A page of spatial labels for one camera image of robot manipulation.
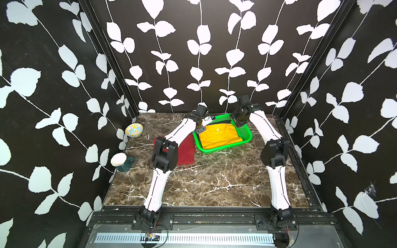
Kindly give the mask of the green plastic basket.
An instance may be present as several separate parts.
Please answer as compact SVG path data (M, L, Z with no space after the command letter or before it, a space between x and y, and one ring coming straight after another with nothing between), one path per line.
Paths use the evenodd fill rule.
M232 120L231 114L216 115L215 118L216 119L220 119L220 120L226 120L226 119L231 119ZM231 124L236 128L236 131L237 131L239 137L242 138L241 142L234 143L234 144L231 144L231 145L222 146L222 147L218 147L218 148L214 148L214 149L204 149L202 147L202 145L201 145L199 134L196 134L195 132L193 132L193 137L194 137L194 140L195 140L197 148L200 151L202 151L203 153L205 153L205 154L211 154L211 153L215 153L217 151L221 151L221 150L225 150L225 149L230 149L230 148L233 148L233 147L241 146L241 145L243 145L245 143L248 143L248 142L250 142L252 140L253 135L252 135L252 132L249 129L247 124L245 124L242 127L236 127L235 123L233 122L233 120L232 120Z

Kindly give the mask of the yellow blue patterned bowl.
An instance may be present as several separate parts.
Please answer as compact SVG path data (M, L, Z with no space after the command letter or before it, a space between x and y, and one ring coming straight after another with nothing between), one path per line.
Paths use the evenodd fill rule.
M125 129L125 134L128 137L139 137L143 133L143 125L140 123L133 123Z

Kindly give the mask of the black t-shirt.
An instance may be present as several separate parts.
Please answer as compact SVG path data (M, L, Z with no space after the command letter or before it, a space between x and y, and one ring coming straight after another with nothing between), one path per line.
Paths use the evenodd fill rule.
M232 120L231 119L226 119L226 120L220 120L216 119L214 122L211 122L211 125L216 125L216 124L231 124Z

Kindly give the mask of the dark green mug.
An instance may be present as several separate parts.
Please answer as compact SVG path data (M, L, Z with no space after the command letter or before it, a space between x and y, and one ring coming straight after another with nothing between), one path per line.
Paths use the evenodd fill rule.
M128 157L124 153L115 154L111 158L111 165L115 167L120 172L128 172L132 166L135 164L135 157Z

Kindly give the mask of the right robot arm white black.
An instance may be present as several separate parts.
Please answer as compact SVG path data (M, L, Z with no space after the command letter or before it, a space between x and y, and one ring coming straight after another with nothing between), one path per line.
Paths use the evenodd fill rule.
M252 123L265 143L260 159L270 179L270 223L275 229L286 228L293 218L285 181L285 166L291 143L270 123L261 106L250 101L248 95L240 96L238 103L240 107L231 113L232 120L238 127L247 122Z

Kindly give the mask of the yellow t-shirt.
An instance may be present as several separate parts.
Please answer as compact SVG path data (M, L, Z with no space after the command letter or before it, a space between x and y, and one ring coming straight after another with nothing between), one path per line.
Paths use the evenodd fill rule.
M232 124L208 125L199 137L204 149L214 149L242 141Z

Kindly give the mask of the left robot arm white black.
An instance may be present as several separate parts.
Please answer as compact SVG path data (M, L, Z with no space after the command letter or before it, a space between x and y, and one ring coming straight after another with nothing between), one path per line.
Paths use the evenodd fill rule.
M148 196L138 211L138 216L150 227L155 227L160 221L162 197L168 178L178 163L178 150L182 142L191 133L205 127L212 120L207 117L208 109L198 105L196 110L185 115L185 118L171 133L157 137L154 143L153 177Z

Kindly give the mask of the red t-shirt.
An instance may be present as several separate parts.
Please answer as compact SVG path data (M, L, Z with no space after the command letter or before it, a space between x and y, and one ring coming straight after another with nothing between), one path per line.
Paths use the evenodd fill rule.
M169 162L170 169L179 165L194 164L195 152L196 148L192 134L189 134L178 147L167 142L163 136L159 136L154 139L153 167L164 169L167 162Z

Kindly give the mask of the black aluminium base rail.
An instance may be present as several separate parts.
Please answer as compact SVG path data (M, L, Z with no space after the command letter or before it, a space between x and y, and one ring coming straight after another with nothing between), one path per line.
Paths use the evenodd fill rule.
M298 230L303 226L321 226L338 224L337 219L329 213L318 209L295 208L293 218L284 223L286 227L277 227L271 223L270 208L260 207L173 207L165 206L153 221L147 221L139 214L139 206L105 206L99 212L94 212L88 227L95 225L127 225L130 229L150 228L157 224L169 230L176 226L222 225L242 226L253 225L256 230L269 232L286 232Z

